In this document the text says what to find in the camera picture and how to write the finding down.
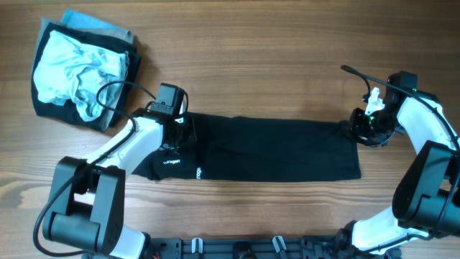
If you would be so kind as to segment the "black t-shirt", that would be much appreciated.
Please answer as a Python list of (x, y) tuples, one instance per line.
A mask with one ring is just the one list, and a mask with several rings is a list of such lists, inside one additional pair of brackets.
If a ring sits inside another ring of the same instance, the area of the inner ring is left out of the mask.
[(195, 132), (177, 150), (150, 153), (134, 174), (251, 182), (343, 181), (361, 177), (357, 144), (343, 122), (191, 113)]

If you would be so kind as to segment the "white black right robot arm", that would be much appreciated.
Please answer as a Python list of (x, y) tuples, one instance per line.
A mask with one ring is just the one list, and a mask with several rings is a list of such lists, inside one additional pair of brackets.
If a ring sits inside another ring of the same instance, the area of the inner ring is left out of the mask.
[(436, 238), (459, 235), (459, 192), (449, 200), (443, 181), (454, 182), (459, 162), (450, 136), (450, 125), (443, 125), (441, 105), (408, 97), (397, 120), (407, 132), (417, 153), (393, 196), (391, 207), (356, 222), (351, 245), (365, 253), (381, 255), (396, 245), (433, 234)]

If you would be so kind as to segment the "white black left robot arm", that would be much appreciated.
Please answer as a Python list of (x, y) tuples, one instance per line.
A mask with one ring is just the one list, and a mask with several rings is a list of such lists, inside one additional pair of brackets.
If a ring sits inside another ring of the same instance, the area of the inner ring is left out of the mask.
[(84, 159), (64, 157), (55, 167), (48, 201), (32, 233), (75, 248), (72, 255), (148, 258), (150, 236), (124, 224), (126, 179), (163, 145), (173, 147), (185, 135), (187, 112), (177, 116), (140, 108), (112, 140)]

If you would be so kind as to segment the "blue folded garment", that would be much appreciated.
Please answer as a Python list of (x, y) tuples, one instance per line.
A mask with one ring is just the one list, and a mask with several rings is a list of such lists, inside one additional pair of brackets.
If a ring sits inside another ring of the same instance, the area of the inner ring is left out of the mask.
[(103, 20), (92, 17), (72, 9), (65, 10), (61, 20), (63, 24), (72, 28), (86, 29), (117, 29), (116, 25), (110, 24)]

